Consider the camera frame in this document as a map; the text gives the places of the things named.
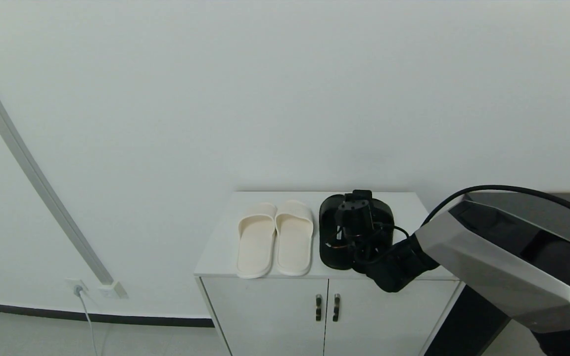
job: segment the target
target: floor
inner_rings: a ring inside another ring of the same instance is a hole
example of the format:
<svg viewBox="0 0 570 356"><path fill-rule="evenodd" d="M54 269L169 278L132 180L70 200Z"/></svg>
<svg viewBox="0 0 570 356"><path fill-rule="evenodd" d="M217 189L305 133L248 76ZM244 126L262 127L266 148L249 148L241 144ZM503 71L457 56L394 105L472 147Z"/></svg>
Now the floor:
<svg viewBox="0 0 570 356"><path fill-rule="evenodd" d="M224 356L212 328L93 323L99 356ZM0 313L0 356L93 356L87 322Z"/></svg>

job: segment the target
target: robotic arm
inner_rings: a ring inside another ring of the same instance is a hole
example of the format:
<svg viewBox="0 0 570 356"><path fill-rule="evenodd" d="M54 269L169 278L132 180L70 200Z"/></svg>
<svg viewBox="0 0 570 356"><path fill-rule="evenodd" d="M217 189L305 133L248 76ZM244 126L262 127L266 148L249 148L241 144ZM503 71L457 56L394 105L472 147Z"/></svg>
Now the robotic arm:
<svg viewBox="0 0 570 356"><path fill-rule="evenodd" d="M473 201L464 200L435 217L454 198L486 189L532 194L570 208L566 200L531 189L472 187L441 203L407 239L383 248L381 230L368 225L374 220L368 217L370 197L354 191L337 208L335 222L351 241L353 268L358 266L384 291L400 291L426 270L444 266L528 327L545 354L570 355L570 241Z"/></svg>

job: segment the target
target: cabinet handle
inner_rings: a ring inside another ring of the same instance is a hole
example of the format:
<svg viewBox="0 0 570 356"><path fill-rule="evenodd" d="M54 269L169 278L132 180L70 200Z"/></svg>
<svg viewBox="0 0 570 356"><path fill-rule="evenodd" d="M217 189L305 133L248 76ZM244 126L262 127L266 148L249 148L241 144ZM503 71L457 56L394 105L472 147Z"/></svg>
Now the cabinet handle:
<svg viewBox="0 0 570 356"><path fill-rule="evenodd" d="M333 321L337 322L340 316L340 295L336 293L333 297Z"/></svg>
<svg viewBox="0 0 570 356"><path fill-rule="evenodd" d="M323 315L323 296L316 295L316 321L320 321Z"/></svg>

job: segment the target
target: slipper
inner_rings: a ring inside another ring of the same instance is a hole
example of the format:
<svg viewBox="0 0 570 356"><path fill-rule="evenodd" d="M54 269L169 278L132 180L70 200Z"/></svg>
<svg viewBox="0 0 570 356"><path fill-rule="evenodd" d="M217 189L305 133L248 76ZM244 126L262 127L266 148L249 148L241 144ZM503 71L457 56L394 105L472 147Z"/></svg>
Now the slipper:
<svg viewBox="0 0 570 356"><path fill-rule="evenodd" d="M276 213L276 268L284 275L304 275L312 265L314 215L307 205L288 200Z"/></svg>
<svg viewBox="0 0 570 356"><path fill-rule="evenodd" d="M269 272L275 236L274 214L274 205L260 203L248 208L239 221L237 275L240 278L259 278Z"/></svg>

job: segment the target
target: cabinet door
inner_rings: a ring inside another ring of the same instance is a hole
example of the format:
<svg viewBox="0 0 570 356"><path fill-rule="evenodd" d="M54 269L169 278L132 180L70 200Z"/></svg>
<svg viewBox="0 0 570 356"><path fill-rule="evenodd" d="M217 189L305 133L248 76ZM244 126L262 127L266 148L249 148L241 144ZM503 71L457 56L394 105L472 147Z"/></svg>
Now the cabinet door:
<svg viewBox="0 0 570 356"><path fill-rule="evenodd" d="M202 277L233 356L322 356L326 279ZM316 296L321 316L316 320Z"/></svg>
<svg viewBox="0 0 570 356"><path fill-rule="evenodd" d="M386 293L370 279L330 279L324 355L419 355L458 285L412 281L398 293Z"/></svg>

